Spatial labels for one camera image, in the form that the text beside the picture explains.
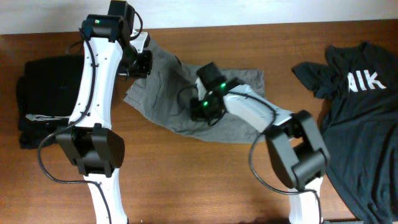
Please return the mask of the grey cargo shorts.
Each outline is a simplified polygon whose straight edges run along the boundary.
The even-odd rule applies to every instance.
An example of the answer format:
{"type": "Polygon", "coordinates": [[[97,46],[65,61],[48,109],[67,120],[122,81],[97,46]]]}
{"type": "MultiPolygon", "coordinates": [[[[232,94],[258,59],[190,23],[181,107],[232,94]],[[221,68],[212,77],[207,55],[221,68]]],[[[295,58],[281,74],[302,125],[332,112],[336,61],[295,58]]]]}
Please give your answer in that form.
{"type": "Polygon", "coordinates": [[[258,131],[237,116],[225,114],[210,126],[206,121],[191,120],[189,101],[196,95],[190,88],[197,80],[199,65],[182,63],[154,39],[147,50],[152,52],[152,69],[128,89],[124,101],[149,121],[166,129],[206,142],[250,144],[258,131]]]}

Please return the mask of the dark teal printed t-shirt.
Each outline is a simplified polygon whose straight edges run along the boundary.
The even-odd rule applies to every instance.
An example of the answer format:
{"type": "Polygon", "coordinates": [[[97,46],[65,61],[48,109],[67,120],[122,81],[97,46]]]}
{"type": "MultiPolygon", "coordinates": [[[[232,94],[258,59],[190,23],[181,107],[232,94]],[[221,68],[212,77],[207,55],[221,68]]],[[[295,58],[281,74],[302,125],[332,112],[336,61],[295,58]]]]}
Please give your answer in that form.
{"type": "Polygon", "coordinates": [[[326,63],[292,68],[330,109],[320,132],[331,156],[326,174],[365,223],[397,221],[397,56],[363,42],[329,46],[326,63]]]}

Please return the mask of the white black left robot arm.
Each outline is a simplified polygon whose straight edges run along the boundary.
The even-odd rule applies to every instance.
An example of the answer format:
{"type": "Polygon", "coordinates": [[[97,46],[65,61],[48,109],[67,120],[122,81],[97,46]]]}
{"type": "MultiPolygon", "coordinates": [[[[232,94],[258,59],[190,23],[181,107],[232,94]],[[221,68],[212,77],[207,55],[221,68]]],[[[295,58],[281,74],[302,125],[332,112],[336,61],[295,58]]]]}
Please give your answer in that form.
{"type": "Polygon", "coordinates": [[[136,10],[111,1],[107,14],[90,14],[81,24],[84,62],[80,87],[67,127],[55,137],[88,185],[97,223],[128,223],[119,186],[125,153],[112,130],[111,103],[117,76],[146,78],[152,70],[150,36],[134,30],[136,10]]]}

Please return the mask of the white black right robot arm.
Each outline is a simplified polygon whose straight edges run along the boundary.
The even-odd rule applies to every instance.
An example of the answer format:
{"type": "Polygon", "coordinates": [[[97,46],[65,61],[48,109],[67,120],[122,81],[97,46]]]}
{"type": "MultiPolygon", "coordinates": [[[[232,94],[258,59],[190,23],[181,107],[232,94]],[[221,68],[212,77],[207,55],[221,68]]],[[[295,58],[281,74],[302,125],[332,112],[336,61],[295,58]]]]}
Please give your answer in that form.
{"type": "Polygon", "coordinates": [[[273,192],[289,198],[289,223],[323,223],[320,187],[331,156],[312,115],[306,111],[282,109],[238,78],[228,80],[213,63],[200,67],[198,96],[190,101],[192,119],[218,119],[229,113],[257,132],[248,162],[255,178],[273,192]],[[253,154],[264,138],[272,169],[286,190],[263,180],[254,168],[253,154]]]}

